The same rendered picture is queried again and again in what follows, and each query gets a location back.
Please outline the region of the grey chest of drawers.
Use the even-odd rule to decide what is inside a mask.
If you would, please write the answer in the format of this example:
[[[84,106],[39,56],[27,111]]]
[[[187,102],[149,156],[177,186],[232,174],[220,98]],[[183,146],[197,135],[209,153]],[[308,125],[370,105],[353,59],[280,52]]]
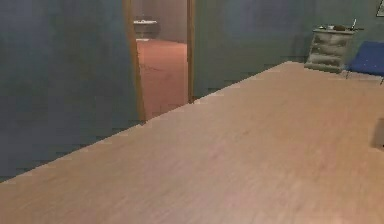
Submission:
[[[341,73],[353,31],[314,29],[305,68]]]

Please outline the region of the blue chair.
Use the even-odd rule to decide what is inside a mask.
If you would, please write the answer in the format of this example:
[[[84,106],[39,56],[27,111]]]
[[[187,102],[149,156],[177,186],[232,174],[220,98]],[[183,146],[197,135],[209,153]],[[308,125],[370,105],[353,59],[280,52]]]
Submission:
[[[364,41],[355,57],[347,64],[348,72],[381,77],[384,83],[384,42]]]

